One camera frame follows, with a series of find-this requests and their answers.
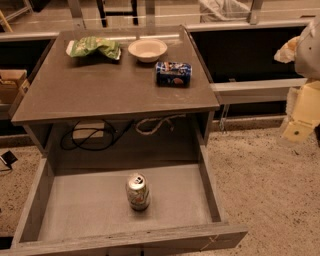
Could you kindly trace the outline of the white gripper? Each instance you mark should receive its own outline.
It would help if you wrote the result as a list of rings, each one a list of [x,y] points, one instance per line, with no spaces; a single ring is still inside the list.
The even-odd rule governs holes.
[[[281,63],[295,60],[299,36],[287,41],[274,55]],[[320,81],[308,79],[300,88],[287,94],[286,117],[280,126],[280,138],[291,143],[305,141],[320,125]]]

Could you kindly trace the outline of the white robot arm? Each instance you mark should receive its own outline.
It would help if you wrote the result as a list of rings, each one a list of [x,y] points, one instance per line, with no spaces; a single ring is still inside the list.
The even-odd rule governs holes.
[[[286,118],[281,125],[283,139],[302,142],[320,124],[320,17],[316,16],[299,36],[287,41],[274,59],[294,62],[295,72],[306,78],[299,89],[289,89]]]

